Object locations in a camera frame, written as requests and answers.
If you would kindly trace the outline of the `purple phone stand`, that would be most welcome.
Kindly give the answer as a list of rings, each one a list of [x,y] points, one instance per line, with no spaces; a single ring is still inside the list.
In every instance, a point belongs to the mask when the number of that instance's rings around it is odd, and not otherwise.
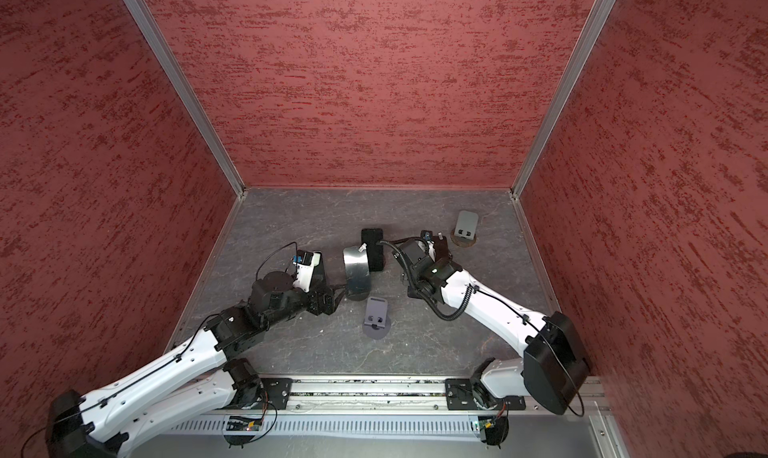
[[[388,302],[386,299],[369,297],[366,300],[366,310],[362,324],[363,333],[374,340],[384,338],[392,326],[388,316]]]

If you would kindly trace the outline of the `wooden base grey phone stand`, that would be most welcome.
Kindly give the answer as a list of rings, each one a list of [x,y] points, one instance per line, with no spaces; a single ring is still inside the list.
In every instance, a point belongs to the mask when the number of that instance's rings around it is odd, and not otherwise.
[[[479,215],[469,210],[460,210],[457,216],[451,239],[460,247],[471,247],[476,244]]]

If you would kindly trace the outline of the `purple phone with sticker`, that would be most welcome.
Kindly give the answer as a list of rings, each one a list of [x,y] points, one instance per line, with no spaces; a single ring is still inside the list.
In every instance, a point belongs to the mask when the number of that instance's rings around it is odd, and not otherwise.
[[[420,239],[425,251],[433,261],[437,262],[443,258],[452,258],[447,238],[441,232],[435,234],[431,230],[422,230]]]

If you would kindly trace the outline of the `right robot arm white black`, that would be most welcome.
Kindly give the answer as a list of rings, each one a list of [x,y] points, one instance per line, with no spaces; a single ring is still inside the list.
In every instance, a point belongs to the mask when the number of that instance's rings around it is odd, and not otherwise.
[[[585,414],[580,388],[590,375],[585,346],[565,314],[529,309],[481,283],[455,262],[437,241],[410,237],[378,242],[401,266],[407,295],[419,299],[441,320],[469,316],[495,333],[517,354],[489,358],[473,372],[472,398],[494,409],[507,397],[533,398],[545,410]]]

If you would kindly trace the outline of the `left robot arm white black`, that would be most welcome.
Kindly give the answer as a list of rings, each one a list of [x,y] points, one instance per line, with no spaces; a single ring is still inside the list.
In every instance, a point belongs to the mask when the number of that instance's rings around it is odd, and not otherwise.
[[[111,385],[56,397],[45,429],[49,456],[123,457],[141,440],[217,408],[265,414],[269,393],[243,352],[303,311],[333,314],[345,295],[323,275],[304,288],[281,271],[255,280],[247,299],[207,316],[170,352]]]

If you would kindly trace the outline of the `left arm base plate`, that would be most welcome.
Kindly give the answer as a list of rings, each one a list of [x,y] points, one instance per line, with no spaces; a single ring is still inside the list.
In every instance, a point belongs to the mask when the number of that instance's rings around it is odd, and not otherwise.
[[[285,410],[291,395],[294,380],[289,377],[262,377],[255,388],[247,389],[237,399],[237,409],[261,410],[274,405],[279,411]]]

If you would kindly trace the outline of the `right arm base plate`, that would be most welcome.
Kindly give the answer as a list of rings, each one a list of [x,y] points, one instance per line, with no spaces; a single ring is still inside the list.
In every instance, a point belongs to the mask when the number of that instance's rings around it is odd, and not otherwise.
[[[447,408],[450,411],[523,411],[527,408],[523,396],[494,397],[479,381],[448,378],[444,382]]]

